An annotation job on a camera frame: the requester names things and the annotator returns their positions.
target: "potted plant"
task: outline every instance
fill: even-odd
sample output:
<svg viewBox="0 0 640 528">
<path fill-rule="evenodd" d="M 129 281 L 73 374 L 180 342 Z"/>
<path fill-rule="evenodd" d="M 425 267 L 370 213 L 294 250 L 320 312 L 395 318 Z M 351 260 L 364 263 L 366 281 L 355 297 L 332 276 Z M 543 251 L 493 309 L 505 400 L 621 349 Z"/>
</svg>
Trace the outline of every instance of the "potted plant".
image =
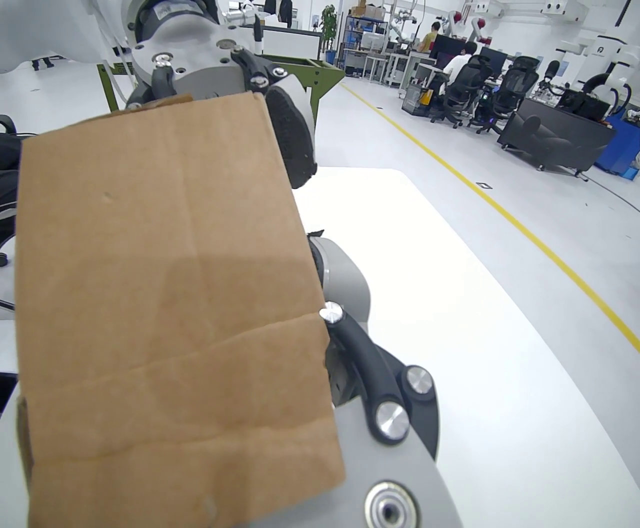
<svg viewBox="0 0 640 528">
<path fill-rule="evenodd" d="M 335 61 L 335 50 L 333 49 L 333 39 L 338 25 L 338 17 L 335 14 L 335 7 L 329 4 L 322 10 L 322 21 L 320 27 L 322 28 L 322 50 L 325 53 L 325 60 L 333 64 Z"/>
</svg>

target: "person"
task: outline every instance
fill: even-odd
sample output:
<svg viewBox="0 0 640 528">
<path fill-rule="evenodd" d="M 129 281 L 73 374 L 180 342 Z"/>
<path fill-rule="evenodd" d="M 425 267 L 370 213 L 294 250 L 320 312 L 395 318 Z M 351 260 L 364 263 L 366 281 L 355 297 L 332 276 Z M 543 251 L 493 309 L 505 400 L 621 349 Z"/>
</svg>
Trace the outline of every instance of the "person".
<svg viewBox="0 0 640 528">
<path fill-rule="evenodd" d="M 416 51 L 419 51 L 420 53 L 427 53 L 431 47 L 431 43 L 436 40 L 439 31 L 440 23 L 436 21 L 431 25 L 431 32 L 427 33 L 427 35 L 422 39 L 422 42 L 418 45 Z"/>
<path fill-rule="evenodd" d="M 264 12 L 270 15 L 278 15 L 278 21 L 287 24 L 288 28 L 293 23 L 292 0 L 265 0 Z"/>
<path fill-rule="evenodd" d="M 464 67 L 465 64 L 469 62 L 469 59 L 473 56 L 473 54 L 477 51 L 478 45 L 475 42 L 465 42 L 460 55 L 455 56 L 449 64 L 447 64 L 442 72 L 449 76 L 448 83 L 442 83 L 440 86 L 440 95 L 444 93 L 445 84 L 451 84 L 456 80 L 456 77 L 460 73 L 460 70 Z"/>
</svg>

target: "cardboard sheet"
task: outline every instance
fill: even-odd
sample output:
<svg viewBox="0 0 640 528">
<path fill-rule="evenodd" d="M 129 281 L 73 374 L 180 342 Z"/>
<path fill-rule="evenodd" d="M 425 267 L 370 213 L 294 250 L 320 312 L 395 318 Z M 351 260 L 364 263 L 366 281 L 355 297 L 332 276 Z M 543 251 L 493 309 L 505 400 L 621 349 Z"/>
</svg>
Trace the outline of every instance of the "cardboard sheet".
<svg viewBox="0 0 640 528">
<path fill-rule="evenodd" d="M 344 479 L 323 295 L 264 100 L 178 103 L 25 142 L 30 527 L 227 528 Z"/>
</svg>

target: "green metal frame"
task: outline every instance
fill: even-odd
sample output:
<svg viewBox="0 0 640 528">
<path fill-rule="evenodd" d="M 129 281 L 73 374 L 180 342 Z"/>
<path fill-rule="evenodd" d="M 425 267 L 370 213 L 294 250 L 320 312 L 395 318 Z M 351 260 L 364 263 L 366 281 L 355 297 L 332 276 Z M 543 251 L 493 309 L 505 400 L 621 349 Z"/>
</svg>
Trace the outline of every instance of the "green metal frame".
<svg viewBox="0 0 640 528">
<path fill-rule="evenodd" d="M 321 60 L 313 59 L 297 59 L 293 57 L 279 57 L 275 55 L 263 55 L 266 59 L 270 60 L 278 66 L 282 66 L 290 74 L 295 75 L 304 89 L 311 91 L 310 103 L 311 110 L 314 114 L 314 121 L 317 121 L 318 116 L 318 104 L 320 99 L 331 90 L 340 80 L 344 77 L 344 71 L 336 68 L 335 66 Z M 121 62 L 115 63 L 111 68 L 113 75 L 126 75 L 127 72 L 124 69 L 124 64 Z M 104 89 L 104 96 L 107 98 L 109 104 L 109 110 L 112 112 L 118 109 L 118 101 L 111 85 L 111 80 L 107 74 L 107 70 L 102 64 L 98 64 L 98 75 L 100 75 L 100 81 L 102 88 Z"/>
</svg>

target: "yellow floor line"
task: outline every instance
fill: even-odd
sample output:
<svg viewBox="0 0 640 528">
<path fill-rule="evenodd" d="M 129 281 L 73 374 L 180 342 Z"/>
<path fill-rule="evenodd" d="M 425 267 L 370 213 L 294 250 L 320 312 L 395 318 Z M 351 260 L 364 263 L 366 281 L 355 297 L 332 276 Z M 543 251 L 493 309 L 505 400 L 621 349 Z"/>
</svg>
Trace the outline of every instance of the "yellow floor line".
<svg viewBox="0 0 640 528">
<path fill-rule="evenodd" d="M 517 220 L 509 211 L 507 211 L 503 206 L 501 206 L 498 202 L 496 202 L 492 197 L 486 194 L 482 189 L 480 189 L 476 184 L 474 184 L 471 180 L 468 180 L 466 177 L 462 175 L 460 171 L 453 168 L 449 163 L 444 161 L 438 154 L 433 152 L 430 148 L 423 145 L 415 136 L 412 136 L 409 132 L 403 129 L 398 123 L 393 121 L 391 118 L 387 117 L 384 112 L 381 112 L 378 108 L 373 106 L 370 102 L 363 99 L 357 93 L 355 93 L 351 88 L 344 84 L 340 84 L 347 92 L 352 94 L 358 100 L 362 101 L 369 108 L 371 108 L 375 113 L 377 113 L 382 119 L 387 121 L 390 125 L 393 125 L 399 132 L 405 135 L 409 140 L 414 142 L 418 147 L 420 147 L 423 151 L 425 151 L 429 156 L 431 156 L 434 160 L 440 163 L 444 168 L 446 168 L 449 172 L 451 172 L 456 178 L 458 178 L 462 183 L 464 183 L 469 189 L 475 192 L 478 196 L 480 196 L 486 203 L 492 206 L 497 212 L 499 212 L 507 221 L 514 226 L 518 231 L 520 231 L 525 237 L 527 237 L 533 244 L 535 244 L 540 251 L 542 251 L 548 258 L 550 258 L 557 267 L 559 267 L 567 277 L 569 277 L 578 288 L 580 288 L 585 295 L 591 299 L 595 305 L 602 311 L 603 314 L 607 316 L 607 318 L 613 323 L 613 325 L 624 335 L 631 345 L 640 352 L 640 339 L 638 339 L 637 335 L 635 335 L 631 329 L 625 324 L 625 322 L 620 318 L 620 316 L 615 313 L 611 307 L 606 304 L 606 302 L 589 286 L 584 279 L 580 277 L 574 270 L 572 270 L 569 265 L 565 261 L 563 261 L 560 257 L 558 257 L 542 240 L 536 237 L 529 229 L 524 227 L 522 223 Z"/>
</svg>

